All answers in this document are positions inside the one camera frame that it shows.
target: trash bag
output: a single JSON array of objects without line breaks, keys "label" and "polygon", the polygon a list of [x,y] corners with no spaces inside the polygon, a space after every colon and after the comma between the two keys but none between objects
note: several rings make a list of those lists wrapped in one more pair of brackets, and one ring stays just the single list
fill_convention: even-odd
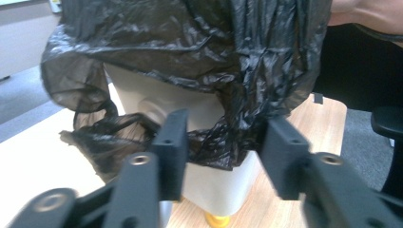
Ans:
[{"label": "trash bag", "polygon": [[[119,128],[120,119],[115,115],[111,121],[102,112],[111,103],[104,70],[104,63],[109,63],[174,86],[216,94],[224,116],[212,129],[188,133],[189,161],[231,170],[248,150],[259,152],[268,118],[289,114],[312,91],[331,1],[62,4],[60,24],[43,54],[42,78],[53,101],[85,115],[84,120],[94,120],[81,124],[83,119],[75,119],[74,132],[65,132],[72,137],[65,139],[94,155],[101,152],[92,145],[109,138],[89,138],[84,135],[89,128],[90,134],[96,131],[120,139],[108,130]],[[109,121],[99,130],[104,119]],[[116,157],[125,154],[114,142],[103,151]]]}]

